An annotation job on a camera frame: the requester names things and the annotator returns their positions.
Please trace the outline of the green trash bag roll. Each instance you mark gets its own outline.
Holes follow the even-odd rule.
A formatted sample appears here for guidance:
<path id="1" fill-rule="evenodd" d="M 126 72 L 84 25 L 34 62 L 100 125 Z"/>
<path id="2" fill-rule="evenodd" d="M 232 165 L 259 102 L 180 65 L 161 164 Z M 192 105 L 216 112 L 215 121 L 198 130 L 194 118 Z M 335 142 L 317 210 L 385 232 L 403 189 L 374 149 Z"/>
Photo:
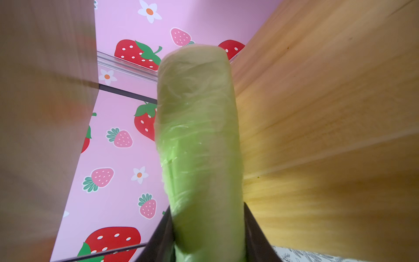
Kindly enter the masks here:
<path id="1" fill-rule="evenodd" d="M 158 71 L 155 142 L 179 262 L 246 259 L 243 164 L 226 52 L 190 45 Z"/>

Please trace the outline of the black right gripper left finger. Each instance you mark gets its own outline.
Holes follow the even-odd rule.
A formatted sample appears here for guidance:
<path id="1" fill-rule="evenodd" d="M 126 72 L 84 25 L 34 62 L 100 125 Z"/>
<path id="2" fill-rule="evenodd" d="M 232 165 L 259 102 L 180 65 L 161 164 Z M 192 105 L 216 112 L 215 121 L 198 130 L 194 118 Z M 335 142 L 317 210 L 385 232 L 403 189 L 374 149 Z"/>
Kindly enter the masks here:
<path id="1" fill-rule="evenodd" d="M 170 206 L 135 262 L 174 262 L 175 237 Z"/>

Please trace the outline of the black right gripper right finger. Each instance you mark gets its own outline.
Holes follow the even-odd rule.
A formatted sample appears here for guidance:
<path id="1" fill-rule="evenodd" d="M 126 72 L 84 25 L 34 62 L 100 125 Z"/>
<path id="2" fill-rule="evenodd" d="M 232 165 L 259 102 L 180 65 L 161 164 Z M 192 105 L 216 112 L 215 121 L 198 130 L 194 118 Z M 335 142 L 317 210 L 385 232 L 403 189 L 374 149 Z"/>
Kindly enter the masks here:
<path id="1" fill-rule="evenodd" d="M 283 262 L 258 225 L 250 208 L 244 203 L 246 260 L 248 262 Z"/>

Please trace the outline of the three-tier wooden shelf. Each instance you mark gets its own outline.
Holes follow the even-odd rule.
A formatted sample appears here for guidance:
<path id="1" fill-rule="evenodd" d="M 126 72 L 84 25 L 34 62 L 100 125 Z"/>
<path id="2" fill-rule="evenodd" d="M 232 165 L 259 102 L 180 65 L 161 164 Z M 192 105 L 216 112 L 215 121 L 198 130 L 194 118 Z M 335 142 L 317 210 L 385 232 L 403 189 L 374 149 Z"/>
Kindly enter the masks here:
<path id="1" fill-rule="evenodd" d="M 45 262 L 93 87 L 87 3 L 1 2 L 1 180 L 9 262 Z M 274 244 L 419 259 L 418 1 L 286 1 L 232 65 L 244 198 Z"/>

